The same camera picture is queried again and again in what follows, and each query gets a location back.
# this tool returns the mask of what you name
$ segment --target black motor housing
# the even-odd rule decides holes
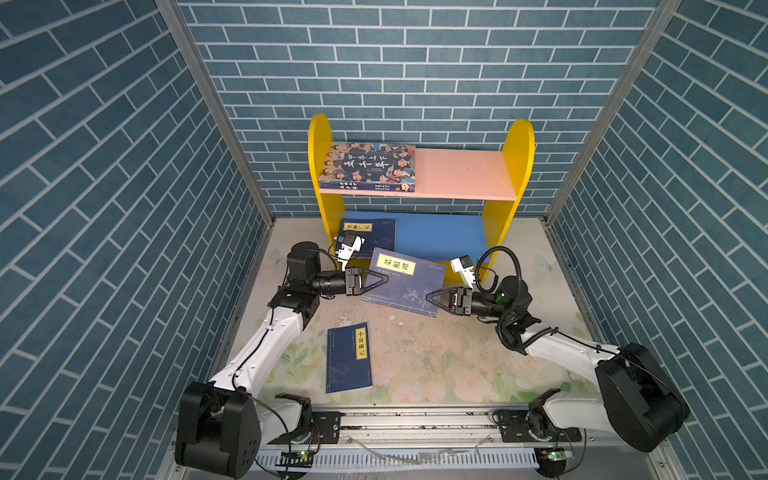
[[[217,413],[223,406],[223,412]],[[245,475],[261,445],[253,400],[240,391],[192,382],[179,402],[175,459],[231,478]]]
[[[630,343],[620,350],[594,369],[605,411],[626,443],[650,452],[683,426],[690,408],[648,349]]]
[[[288,253],[288,280],[309,282],[320,272],[320,247],[314,242],[299,242]]]
[[[496,303],[507,308],[513,304],[515,299],[518,299],[515,306],[515,314],[518,317],[523,316],[533,301],[533,296],[528,292],[528,284],[523,280],[521,285],[522,288],[518,292],[518,278],[514,275],[505,276],[495,294]]]

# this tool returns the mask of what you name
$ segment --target pink shelf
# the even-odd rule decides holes
[[[417,148],[413,162],[416,192],[336,190],[323,194],[374,197],[458,198],[462,200],[517,200],[509,170],[500,151]]]

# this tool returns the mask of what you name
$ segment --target floral tabletop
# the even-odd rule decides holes
[[[263,298],[256,300],[252,293],[240,328],[244,331],[238,333],[235,347],[253,334],[247,328],[249,310],[257,319],[263,318],[266,301],[285,272],[286,253],[297,238],[307,238],[304,232],[298,237],[296,229],[316,227],[313,220],[278,221],[257,278],[257,286],[262,283],[264,288],[254,287]],[[322,239],[322,233],[320,224],[319,236],[314,235]],[[531,314],[567,333],[589,338],[538,220],[514,220],[504,245],[520,260],[523,279],[534,297]],[[494,268],[502,275],[514,271],[511,261],[501,257]],[[326,331],[362,322],[369,327],[373,387],[326,394]],[[310,324],[280,357],[260,398],[267,401],[290,392],[309,396],[314,403],[339,405],[528,402],[553,387],[594,391],[592,384],[554,363],[505,349],[493,325],[473,316],[452,316],[440,310],[437,318],[430,318],[359,297],[337,296],[321,300]]]

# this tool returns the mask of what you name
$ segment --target yellow title label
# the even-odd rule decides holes
[[[373,223],[344,223],[344,230],[353,232],[369,232],[373,228]]]
[[[367,359],[368,358],[368,347],[366,345],[366,329],[356,329],[355,330],[355,346],[357,349],[357,359]]]
[[[415,264],[411,261],[400,260],[388,255],[379,255],[379,261],[376,262],[376,266],[392,270],[393,272],[407,273],[408,275],[413,275],[413,269],[415,268]]]

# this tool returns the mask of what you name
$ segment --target book spine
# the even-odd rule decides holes
[[[368,322],[365,322],[363,325],[365,325],[366,329],[366,352],[368,353],[366,362],[368,364],[368,384],[373,386],[373,368],[371,368],[371,336],[369,335],[368,331]]]
[[[331,393],[331,329],[326,340],[326,393]]]
[[[332,188],[334,190],[378,190],[385,192],[398,191],[402,184],[389,184],[382,182],[355,182],[350,181],[338,181],[338,180],[320,180],[317,183],[320,188]]]

